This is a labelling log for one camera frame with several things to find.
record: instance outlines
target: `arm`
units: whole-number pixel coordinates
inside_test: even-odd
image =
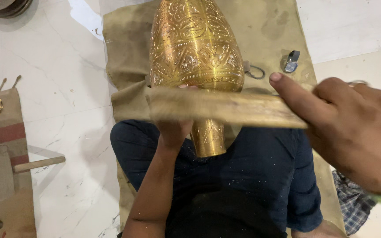
[[[123,231],[124,238],[163,238],[172,205],[174,165],[192,121],[157,122],[158,146]]]

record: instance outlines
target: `foot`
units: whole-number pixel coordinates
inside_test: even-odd
[[[320,226],[310,232],[291,231],[292,238],[347,238],[337,226],[329,221],[323,220]]]

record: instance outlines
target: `hammer handle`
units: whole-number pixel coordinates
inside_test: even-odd
[[[55,158],[50,158],[45,160],[39,160],[35,162],[29,162],[25,164],[18,164],[13,166],[13,172],[22,173],[22,172],[29,171],[31,169],[36,169],[36,168],[53,165],[53,164],[59,164],[62,162],[66,162],[66,157],[60,156],[60,157],[55,157]]]

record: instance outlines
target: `black cable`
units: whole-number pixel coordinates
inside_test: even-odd
[[[265,71],[264,71],[262,68],[257,67],[257,66],[255,66],[255,65],[251,65],[251,67],[252,67],[252,68],[259,69],[259,70],[261,70],[261,72],[262,72],[262,76],[261,76],[261,77],[256,77],[255,75],[253,75],[253,74],[251,73],[251,71],[248,71],[247,74],[248,74],[251,78],[254,78],[254,79],[263,79],[263,78],[265,77]]]

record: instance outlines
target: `wooden stick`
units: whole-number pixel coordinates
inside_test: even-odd
[[[153,120],[214,119],[244,126],[307,128],[276,96],[160,87],[151,89],[149,99]]]
[[[16,81],[14,82],[13,88],[15,88],[15,87],[16,87],[16,85],[17,85],[18,81],[19,81],[21,78],[22,78],[22,76],[21,76],[21,75],[17,76],[17,78],[16,78]]]
[[[22,173],[22,172],[29,171],[31,169],[36,169],[36,168],[53,165],[53,164],[59,164],[62,162],[66,162],[66,157],[60,156],[60,157],[55,157],[55,158],[50,158],[45,160],[39,160],[35,162],[29,162],[25,164],[18,164],[13,166],[13,172]]]
[[[0,92],[1,92],[1,89],[3,89],[3,86],[4,86],[5,82],[7,82],[7,78],[4,78],[3,82],[1,83]]]

